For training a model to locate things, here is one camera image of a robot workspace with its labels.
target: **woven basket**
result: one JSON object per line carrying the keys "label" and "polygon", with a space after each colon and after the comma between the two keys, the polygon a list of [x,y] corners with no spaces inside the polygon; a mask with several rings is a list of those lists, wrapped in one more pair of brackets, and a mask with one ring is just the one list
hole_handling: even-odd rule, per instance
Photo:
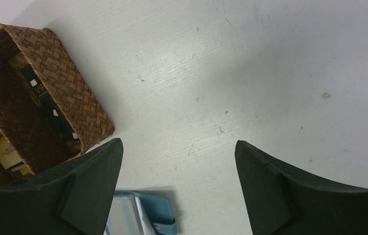
{"label": "woven basket", "polygon": [[[77,134],[74,156],[18,76],[18,68],[25,65],[32,67]],[[51,30],[0,24],[0,138],[13,145],[33,174],[80,156],[113,131],[114,125]],[[11,180],[0,174],[0,184]]]}

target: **white label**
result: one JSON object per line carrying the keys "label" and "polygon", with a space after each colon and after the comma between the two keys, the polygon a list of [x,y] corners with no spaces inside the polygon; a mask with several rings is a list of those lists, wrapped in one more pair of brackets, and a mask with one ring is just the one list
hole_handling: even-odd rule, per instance
{"label": "white label", "polygon": [[32,80],[32,81],[30,81],[30,83],[31,83],[31,86],[33,86],[33,87],[35,87],[36,85],[38,85],[38,83],[37,83],[37,81],[35,81],[35,79]]}

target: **white surface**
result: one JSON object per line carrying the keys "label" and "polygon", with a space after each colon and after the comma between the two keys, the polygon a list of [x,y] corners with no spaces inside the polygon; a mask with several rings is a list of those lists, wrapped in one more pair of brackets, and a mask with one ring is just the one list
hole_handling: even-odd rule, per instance
{"label": "white surface", "polygon": [[59,35],[123,140],[118,188],[172,188],[185,234],[251,234],[236,140],[368,188],[368,0],[0,1],[0,22]]}

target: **white table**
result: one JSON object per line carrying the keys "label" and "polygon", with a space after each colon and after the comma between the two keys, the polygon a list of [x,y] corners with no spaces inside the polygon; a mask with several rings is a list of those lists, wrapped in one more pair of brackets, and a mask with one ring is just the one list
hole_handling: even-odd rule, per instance
{"label": "white table", "polygon": [[0,22],[61,38],[123,140],[117,188],[173,191],[185,234],[251,234],[237,140],[368,188],[368,0],[0,0]]}

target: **brown wicker basket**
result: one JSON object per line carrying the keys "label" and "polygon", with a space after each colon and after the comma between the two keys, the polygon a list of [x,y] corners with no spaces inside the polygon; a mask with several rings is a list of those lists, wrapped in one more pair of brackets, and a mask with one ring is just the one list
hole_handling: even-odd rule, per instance
{"label": "brown wicker basket", "polygon": [[[74,154],[30,96],[18,68],[30,65],[78,136]],[[15,148],[32,173],[80,156],[111,135],[114,125],[49,29],[0,24],[0,138]],[[3,173],[0,184],[12,177]]]}

